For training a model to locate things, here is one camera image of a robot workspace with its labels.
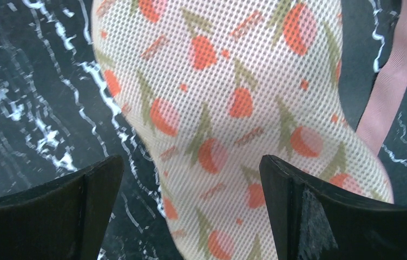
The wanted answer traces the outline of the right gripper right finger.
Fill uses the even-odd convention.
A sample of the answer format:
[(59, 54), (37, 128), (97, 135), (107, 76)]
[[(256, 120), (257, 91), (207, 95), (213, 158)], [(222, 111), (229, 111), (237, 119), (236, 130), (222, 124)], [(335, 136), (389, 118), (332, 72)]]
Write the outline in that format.
[(407, 207), (370, 199), (272, 155), (259, 165), (279, 259), (407, 259)]

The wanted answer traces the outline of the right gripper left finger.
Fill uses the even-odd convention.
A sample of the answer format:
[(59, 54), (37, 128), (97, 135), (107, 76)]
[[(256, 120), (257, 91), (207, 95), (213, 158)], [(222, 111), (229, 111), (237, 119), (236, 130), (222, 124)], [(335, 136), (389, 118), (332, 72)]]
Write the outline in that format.
[(0, 197), (0, 259), (97, 259), (123, 172), (112, 155)]

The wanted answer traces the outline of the floral mesh laundry bag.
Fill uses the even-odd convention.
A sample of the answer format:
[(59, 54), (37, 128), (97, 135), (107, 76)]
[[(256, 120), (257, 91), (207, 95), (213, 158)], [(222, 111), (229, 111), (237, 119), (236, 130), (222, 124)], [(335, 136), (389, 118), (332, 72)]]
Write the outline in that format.
[(340, 1), (94, 1), (91, 20), (103, 77), (153, 158), (184, 259), (277, 259), (265, 154), (394, 202), (377, 155), (407, 87), (407, 1), (356, 130), (338, 94)]

